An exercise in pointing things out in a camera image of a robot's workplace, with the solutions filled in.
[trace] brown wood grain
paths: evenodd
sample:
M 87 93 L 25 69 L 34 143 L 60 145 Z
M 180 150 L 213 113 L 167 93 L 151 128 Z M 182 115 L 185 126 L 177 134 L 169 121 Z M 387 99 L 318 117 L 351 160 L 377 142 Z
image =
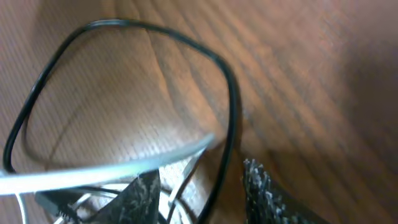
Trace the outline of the brown wood grain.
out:
M 76 27 L 123 17 L 168 26 L 221 54 L 241 86 L 241 152 L 330 223 L 398 222 L 398 3 L 393 0 L 0 1 L 0 146 L 47 60 Z M 96 30 L 62 57 L 20 134 L 19 172 L 115 163 L 216 133 L 226 84 L 204 56 L 144 30 Z M 185 202 L 200 213 L 221 149 Z M 242 223 L 233 156 L 212 223 Z M 184 162 L 161 169 L 172 187 Z M 48 220 L 31 195 L 32 223 Z M 20 223 L 0 197 L 0 223 Z

